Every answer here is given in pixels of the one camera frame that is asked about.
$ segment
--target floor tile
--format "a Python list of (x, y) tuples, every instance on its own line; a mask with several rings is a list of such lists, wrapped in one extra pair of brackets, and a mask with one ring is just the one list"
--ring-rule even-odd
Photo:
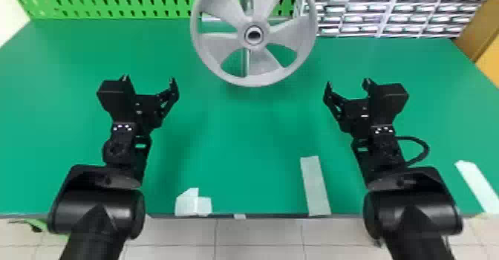
[(127, 247), (124, 260), (213, 260), (214, 247)]
[(303, 220), (303, 236), (305, 244), (373, 244), (361, 218)]
[(489, 260), (498, 260), (499, 259), (499, 246), (497, 245), (487, 245), (485, 246), (485, 251), (489, 256)]
[(294, 219), (221, 219), (218, 245), (301, 244), (301, 221)]
[(64, 250), (63, 246), (38, 247), (35, 260), (59, 259)]
[(307, 260), (391, 260), (386, 247), (305, 246)]
[(51, 234), (49, 232), (45, 232), (42, 236), (41, 245), (51, 246), (51, 245), (59, 245), (64, 246), (68, 242), (68, 237), (65, 235), (56, 235)]
[(217, 247), (215, 260), (304, 260), (303, 246)]
[(499, 218), (472, 218), (470, 221), (482, 244), (499, 245)]
[(469, 219), (463, 220), (463, 231), (460, 235), (453, 235), (449, 237), (451, 244), (480, 244), (477, 236), (474, 234), (471, 221)]
[(488, 260), (485, 247), (478, 245), (458, 245), (452, 247), (456, 260)]
[(43, 233), (31, 231), (28, 224), (9, 224), (8, 219), (0, 219), (0, 246), (37, 245)]
[(215, 219), (147, 218), (139, 237), (127, 245), (214, 245)]
[(32, 260), (36, 247), (0, 247), (0, 259)]

